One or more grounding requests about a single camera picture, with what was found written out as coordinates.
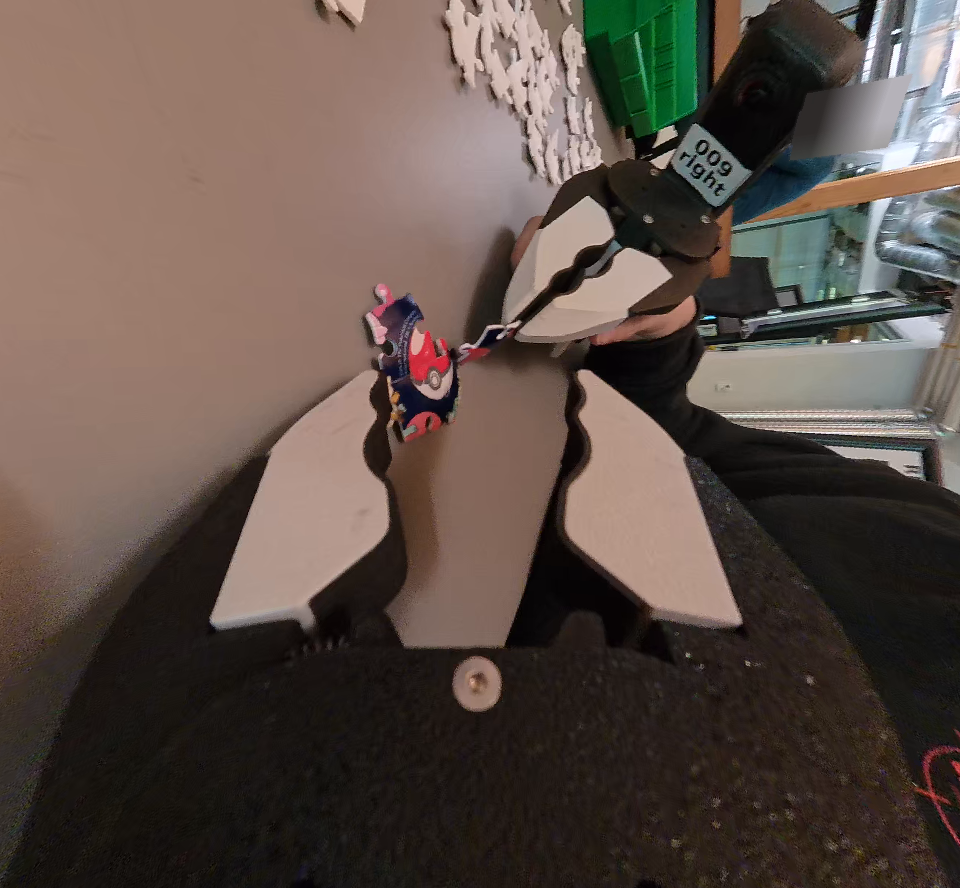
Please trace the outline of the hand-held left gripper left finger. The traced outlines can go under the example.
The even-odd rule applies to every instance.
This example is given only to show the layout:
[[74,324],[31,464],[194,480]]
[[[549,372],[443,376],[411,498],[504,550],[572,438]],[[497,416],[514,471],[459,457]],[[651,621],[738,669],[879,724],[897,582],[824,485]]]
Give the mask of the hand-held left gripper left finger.
[[210,614],[318,634],[383,614],[407,579],[386,378],[361,372],[273,446]]

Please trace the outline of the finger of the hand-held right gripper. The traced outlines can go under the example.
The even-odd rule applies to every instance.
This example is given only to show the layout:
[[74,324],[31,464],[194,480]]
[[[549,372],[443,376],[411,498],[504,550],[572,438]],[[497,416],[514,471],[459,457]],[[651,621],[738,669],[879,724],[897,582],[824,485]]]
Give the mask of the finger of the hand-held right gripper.
[[614,235],[608,211],[590,197],[582,198],[538,229],[511,276],[503,300],[504,323],[521,321],[558,276],[577,272],[577,258],[584,251],[605,248]]
[[629,318],[632,307],[671,279],[660,258],[623,248],[602,273],[586,277],[576,290],[554,297],[524,321],[515,339],[553,347],[587,340],[618,327]]

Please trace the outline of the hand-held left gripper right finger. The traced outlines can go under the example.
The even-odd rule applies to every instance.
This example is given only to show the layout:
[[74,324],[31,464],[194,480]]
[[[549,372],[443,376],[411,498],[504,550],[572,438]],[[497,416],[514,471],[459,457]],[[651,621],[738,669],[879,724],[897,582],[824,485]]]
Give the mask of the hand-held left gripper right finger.
[[574,459],[560,479],[559,538],[654,621],[741,627],[685,452],[592,371],[575,372],[572,394]]

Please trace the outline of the dark blue puzzle piece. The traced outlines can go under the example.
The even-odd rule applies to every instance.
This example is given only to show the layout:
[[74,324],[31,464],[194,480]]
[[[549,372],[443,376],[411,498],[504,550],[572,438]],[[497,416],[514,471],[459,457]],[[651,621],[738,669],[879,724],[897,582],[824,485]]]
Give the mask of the dark blue puzzle piece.
[[489,356],[505,342],[513,339],[521,327],[522,323],[518,320],[507,324],[487,325],[476,341],[459,345],[456,352],[458,368]]

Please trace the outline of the colourful joined puzzle pieces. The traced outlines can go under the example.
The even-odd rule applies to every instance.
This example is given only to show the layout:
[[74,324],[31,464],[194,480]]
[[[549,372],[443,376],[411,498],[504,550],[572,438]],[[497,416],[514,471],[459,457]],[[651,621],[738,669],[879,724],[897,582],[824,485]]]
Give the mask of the colourful joined puzzle pieces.
[[384,283],[373,290],[378,304],[366,312],[378,368],[387,379],[390,417],[403,443],[453,425],[460,406],[456,356],[445,339],[426,327],[413,295],[395,296]]

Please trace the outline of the person's right forearm black sleeve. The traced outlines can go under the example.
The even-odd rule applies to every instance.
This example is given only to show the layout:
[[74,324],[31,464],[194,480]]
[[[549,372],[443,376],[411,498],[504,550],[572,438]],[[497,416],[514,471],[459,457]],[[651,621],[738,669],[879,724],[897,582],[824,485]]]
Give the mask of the person's right forearm black sleeve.
[[743,501],[858,498],[915,505],[958,518],[958,497],[877,462],[853,460],[799,435],[745,427],[690,401],[705,353],[702,314],[668,337],[594,346],[584,368],[652,419],[689,458]]

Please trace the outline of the scattered white puzzle pieces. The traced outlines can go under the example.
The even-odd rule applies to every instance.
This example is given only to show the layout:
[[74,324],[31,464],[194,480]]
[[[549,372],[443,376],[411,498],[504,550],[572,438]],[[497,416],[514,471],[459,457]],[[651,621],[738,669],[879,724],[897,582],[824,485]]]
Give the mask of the scattered white puzzle pieces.
[[438,11],[457,85],[510,116],[536,177],[559,186],[601,167],[572,0],[443,0]]

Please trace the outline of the person's right hand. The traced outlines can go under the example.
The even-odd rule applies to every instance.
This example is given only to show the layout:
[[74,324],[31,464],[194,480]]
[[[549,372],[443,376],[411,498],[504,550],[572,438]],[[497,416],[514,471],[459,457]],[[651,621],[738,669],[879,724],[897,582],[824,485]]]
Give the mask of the person's right hand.
[[[511,270],[516,270],[519,266],[543,220],[543,215],[531,217],[522,228],[510,252]],[[602,347],[665,338],[690,325],[698,311],[698,302],[690,295],[664,313],[627,318],[615,328],[590,336],[589,342],[594,347]]]

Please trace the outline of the black chair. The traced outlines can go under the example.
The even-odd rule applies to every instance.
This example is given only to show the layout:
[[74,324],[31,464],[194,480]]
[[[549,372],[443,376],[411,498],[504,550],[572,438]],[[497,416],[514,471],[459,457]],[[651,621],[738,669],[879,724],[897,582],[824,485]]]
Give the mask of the black chair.
[[779,307],[766,257],[734,256],[723,278],[710,278],[697,292],[702,315],[743,320]]

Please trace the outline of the silver ventilation ducts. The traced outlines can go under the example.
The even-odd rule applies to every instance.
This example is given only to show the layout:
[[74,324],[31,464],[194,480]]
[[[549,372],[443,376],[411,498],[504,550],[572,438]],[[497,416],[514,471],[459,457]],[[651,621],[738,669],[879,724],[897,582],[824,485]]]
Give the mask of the silver ventilation ducts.
[[959,186],[892,198],[876,236],[877,258],[959,284]]

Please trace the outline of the person's black sweatshirt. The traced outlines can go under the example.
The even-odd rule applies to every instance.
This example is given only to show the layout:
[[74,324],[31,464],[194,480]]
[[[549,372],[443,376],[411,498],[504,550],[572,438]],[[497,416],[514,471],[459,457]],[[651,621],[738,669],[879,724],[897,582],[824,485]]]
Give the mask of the person's black sweatshirt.
[[816,494],[752,491],[753,517],[834,613],[890,714],[948,886],[958,886],[958,781],[946,754],[958,746],[958,496],[916,479],[853,482]]

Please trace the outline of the wooden post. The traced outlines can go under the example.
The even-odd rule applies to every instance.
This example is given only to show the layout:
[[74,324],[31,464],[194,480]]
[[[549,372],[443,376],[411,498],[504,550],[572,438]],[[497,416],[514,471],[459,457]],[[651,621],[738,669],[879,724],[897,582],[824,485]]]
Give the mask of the wooden post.
[[756,216],[753,222],[789,219],[798,215],[908,197],[958,185],[959,157],[954,156],[913,164],[902,169],[825,182],[781,207]]

